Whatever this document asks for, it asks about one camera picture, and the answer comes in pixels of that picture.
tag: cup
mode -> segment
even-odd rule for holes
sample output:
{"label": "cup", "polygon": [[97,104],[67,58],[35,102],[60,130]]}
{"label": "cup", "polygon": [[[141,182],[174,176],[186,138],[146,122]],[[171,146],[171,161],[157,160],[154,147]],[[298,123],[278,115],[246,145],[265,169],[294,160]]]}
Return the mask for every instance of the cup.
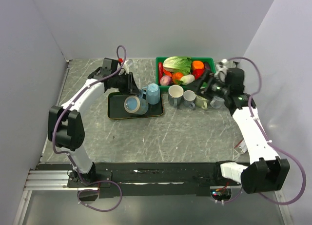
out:
{"label": "cup", "polygon": [[210,102],[210,105],[215,109],[219,109],[223,103],[224,103],[223,98],[214,96],[213,100]]}
{"label": "cup", "polygon": [[189,107],[191,109],[195,109],[195,101],[196,95],[195,92],[191,90],[187,90],[183,93],[183,103],[186,107]]}
{"label": "cup", "polygon": [[148,110],[147,101],[137,96],[128,96],[123,105],[130,114],[145,114]]}
{"label": "cup", "polygon": [[196,95],[195,99],[195,105],[202,109],[208,108],[208,100],[206,98],[200,97],[199,95]]}
{"label": "cup", "polygon": [[172,85],[168,90],[168,102],[169,105],[172,105],[174,108],[181,103],[183,98],[183,88],[179,85]]}
{"label": "cup", "polygon": [[160,101],[160,89],[156,83],[151,83],[147,87],[142,88],[142,94],[146,95],[149,104],[157,104]]}

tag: tray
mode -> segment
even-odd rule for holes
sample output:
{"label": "tray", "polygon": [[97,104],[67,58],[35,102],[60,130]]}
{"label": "tray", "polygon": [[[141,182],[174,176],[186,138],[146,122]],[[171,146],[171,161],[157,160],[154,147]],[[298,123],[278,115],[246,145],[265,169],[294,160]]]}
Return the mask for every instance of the tray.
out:
{"label": "tray", "polygon": [[108,95],[108,108],[107,116],[111,120],[119,119],[135,119],[135,118],[148,118],[160,116],[164,113],[162,103],[162,95],[160,95],[160,102],[157,104],[149,104],[148,111],[145,114],[129,114],[123,104],[129,95],[124,95],[119,92],[113,92]]}
{"label": "tray", "polygon": [[[162,92],[168,92],[168,89],[170,86],[160,86],[160,84],[158,83],[158,63],[159,62],[164,62],[168,57],[157,57],[156,58],[156,84],[158,84],[160,90]],[[212,58],[192,58],[192,61],[202,61],[202,62],[208,62],[210,67],[211,67],[211,70],[212,72],[215,73],[215,63],[214,63],[214,60]]]}

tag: gray marble table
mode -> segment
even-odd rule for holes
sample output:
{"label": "gray marble table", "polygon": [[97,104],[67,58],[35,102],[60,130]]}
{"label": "gray marble table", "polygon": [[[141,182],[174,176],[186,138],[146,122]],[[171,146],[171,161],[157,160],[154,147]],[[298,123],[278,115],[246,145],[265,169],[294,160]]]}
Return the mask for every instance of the gray marble table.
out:
{"label": "gray marble table", "polygon": [[[155,60],[133,60],[138,87],[155,81]],[[102,65],[102,59],[73,60],[59,104],[69,100],[85,83],[87,76]],[[216,162],[236,161],[239,154],[233,147],[242,139],[241,132],[229,111],[184,106],[175,109],[164,93],[164,114],[160,117],[117,120],[107,117],[109,89],[82,117],[85,128],[84,146],[95,162]],[[249,161],[248,154],[242,161]],[[48,141],[42,162],[66,162],[66,155],[56,155]]]}

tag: gray wall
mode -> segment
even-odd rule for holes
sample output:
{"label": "gray wall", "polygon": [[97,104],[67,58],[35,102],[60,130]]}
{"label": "gray wall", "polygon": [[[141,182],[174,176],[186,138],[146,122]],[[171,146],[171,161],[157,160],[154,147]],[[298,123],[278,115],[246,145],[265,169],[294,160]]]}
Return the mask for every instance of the gray wall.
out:
{"label": "gray wall", "polygon": [[273,0],[34,0],[66,59],[243,55]]}
{"label": "gray wall", "polygon": [[[269,137],[295,155],[307,173],[304,197],[290,206],[296,225],[312,224],[311,14],[311,0],[275,0],[245,54],[262,72],[263,89],[255,101]],[[248,91],[255,91],[254,69],[246,63],[243,68]],[[298,167],[290,163],[283,186],[288,200],[302,182]]]}
{"label": "gray wall", "polygon": [[39,161],[66,61],[32,0],[0,6],[0,223],[7,225]]}

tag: green crate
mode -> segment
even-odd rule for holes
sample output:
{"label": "green crate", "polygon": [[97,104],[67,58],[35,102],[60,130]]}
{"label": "green crate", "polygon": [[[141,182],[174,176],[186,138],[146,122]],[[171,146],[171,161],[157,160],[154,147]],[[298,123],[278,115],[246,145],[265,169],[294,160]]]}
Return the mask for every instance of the green crate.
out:
{"label": "green crate", "polygon": [[[158,63],[162,62],[164,63],[164,61],[167,59],[167,57],[157,57],[156,58],[156,84],[159,85],[159,88],[162,92],[168,92],[168,89],[170,86],[160,86],[160,84],[158,83]],[[192,58],[192,61],[202,61],[202,62],[208,62],[210,65],[211,70],[215,73],[215,64],[214,64],[214,60],[212,58]]]}

